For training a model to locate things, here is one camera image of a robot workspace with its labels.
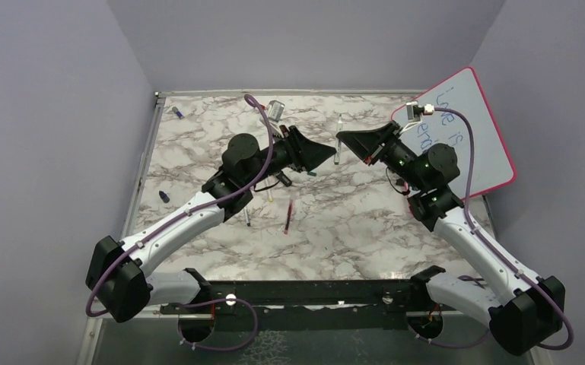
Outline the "white yellow highlighter pen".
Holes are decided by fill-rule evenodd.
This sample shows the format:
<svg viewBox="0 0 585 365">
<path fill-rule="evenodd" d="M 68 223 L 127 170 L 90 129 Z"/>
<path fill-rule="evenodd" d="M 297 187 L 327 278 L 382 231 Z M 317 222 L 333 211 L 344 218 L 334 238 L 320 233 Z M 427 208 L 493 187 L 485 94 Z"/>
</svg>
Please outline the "white yellow highlighter pen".
<svg viewBox="0 0 585 365">
<path fill-rule="evenodd" d="M 270 189 L 272 188 L 272 184 L 271 184 L 270 178 L 268 178 L 268 177 L 265 178 L 264 185 L 265 185 L 264 188 L 265 188 L 265 192 L 266 192 L 266 195 L 267 195 L 268 202 L 273 202 L 274 201 L 274 198 L 272 196 L 272 192 L 270 191 Z"/>
</svg>

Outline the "pink red pen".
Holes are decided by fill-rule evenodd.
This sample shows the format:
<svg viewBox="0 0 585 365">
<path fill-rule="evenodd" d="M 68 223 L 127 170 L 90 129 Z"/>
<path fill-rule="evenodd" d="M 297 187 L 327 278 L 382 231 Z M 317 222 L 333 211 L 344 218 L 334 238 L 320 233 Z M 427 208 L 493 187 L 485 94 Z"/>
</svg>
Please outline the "pink red pen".
<svg viewBox="0 0 585 365">
<path fill-rule="evenodd" d="M 288 202 L 288 209 L 287 209 L 285 228 L 284 228 L 285 235 L 288 235 L 288 233 L 289 233 L 293 212 L 294 212 L 294 199 L 290 198 L 289 202 Z"/>
</svg>

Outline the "thin white blue pen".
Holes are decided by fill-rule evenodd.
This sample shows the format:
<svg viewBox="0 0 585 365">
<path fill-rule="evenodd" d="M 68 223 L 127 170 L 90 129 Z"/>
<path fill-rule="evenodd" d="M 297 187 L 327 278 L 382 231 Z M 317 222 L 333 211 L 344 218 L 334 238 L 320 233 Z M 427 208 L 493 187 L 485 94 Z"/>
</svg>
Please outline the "thin white blue pen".
<svg viewBox="0 0 585 365">
<path fill-rule="evenodd" d="M 245 222 L 246 222 L 246 226 L 247 227 L 251 227 L 252 224 L 251 224 L 250 214 L 249 214 L 247 208 L 244 208 L 243 209 L 243 216 L 244 216 L 244 219 L 245 219 Z"/>
</svg>

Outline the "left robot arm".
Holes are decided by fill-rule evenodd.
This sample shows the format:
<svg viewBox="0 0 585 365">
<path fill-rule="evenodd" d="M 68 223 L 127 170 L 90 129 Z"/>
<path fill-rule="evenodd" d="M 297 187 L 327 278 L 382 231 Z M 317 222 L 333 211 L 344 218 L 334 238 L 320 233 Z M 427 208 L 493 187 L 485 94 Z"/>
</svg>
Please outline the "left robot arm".
<svg viewBox="0 0 585 365">
<path fill-rule="evenodd" d="M 269 135 L 269 144 L 261 149 L 253 135 L 235 135 L 221 155 L 218 171 L 186 204 L 141 233 L 99 240 L 85 284 L 91 290 L 89 298 L 98 299 L 103 310 L 87 308 L 87 315 L 109 314 L 126 322 L 146 306 L 173 302 L 181 302 L 190 312 L 203 310 L 209 295 L 204 287 L 191 283 L 176 292 L 153 275 L 155 269 L 185 243 L 239 214 L 253 199 L 255 184 L 285 168 L 310 172 L 336 153 L 295 126 L 285 128 L 282 137 Z"/>
</svg>

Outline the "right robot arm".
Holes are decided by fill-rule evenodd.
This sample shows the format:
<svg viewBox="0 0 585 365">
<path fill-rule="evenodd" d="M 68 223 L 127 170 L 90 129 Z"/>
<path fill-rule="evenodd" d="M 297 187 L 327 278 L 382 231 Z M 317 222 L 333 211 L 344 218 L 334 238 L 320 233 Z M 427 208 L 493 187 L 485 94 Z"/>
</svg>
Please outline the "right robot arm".
<svg viewBox="0 0 585 365">
<path fill-rule="evenodd" d="M 410 303 L 418 309 L 434 303 L 457 309 L 483 324 L 512 355 L 560 331 L 564 285 L 519 263 L 479 226 L 449 187 L 460 174 L 454 148 L 436 143 L 416 154 L 401 141 L 401 130 L 389 122 L 369 131 L 340 131 L 336 137 L 365 164 L 382 162 L 404 179 L 415 190 L 408 198 L 415 219 L 448 242 L 486 283 L 480 288 L 432 268 L 409 288 Z"/>
</svg>

